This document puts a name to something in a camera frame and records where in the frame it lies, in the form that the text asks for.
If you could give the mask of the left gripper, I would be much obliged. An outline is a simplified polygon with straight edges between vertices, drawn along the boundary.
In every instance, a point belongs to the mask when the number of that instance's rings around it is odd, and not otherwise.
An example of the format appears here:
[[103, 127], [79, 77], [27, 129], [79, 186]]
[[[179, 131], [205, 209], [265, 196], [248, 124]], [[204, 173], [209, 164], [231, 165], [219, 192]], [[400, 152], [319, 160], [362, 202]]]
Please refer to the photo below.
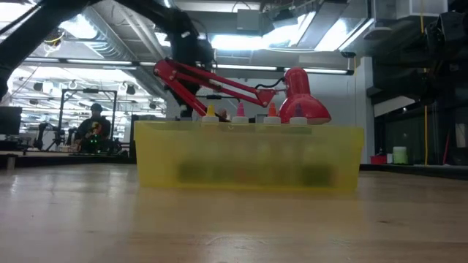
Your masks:
[[[168, 39], [174, 61], [198, 66], [209, 72], [213, 69], [214, 49], [207, 39], [200, 38], [191, 20], [174, 20], [173, 30], [168, 34]], [[198, 83], [189, 80], [184, 81], [184, 87], [194, 96], [200, 90]], [[189, 108], [185, 101], [177, 93], [173, 93], [173, 97], [179, 106], [180, 117], [188, 118]]]

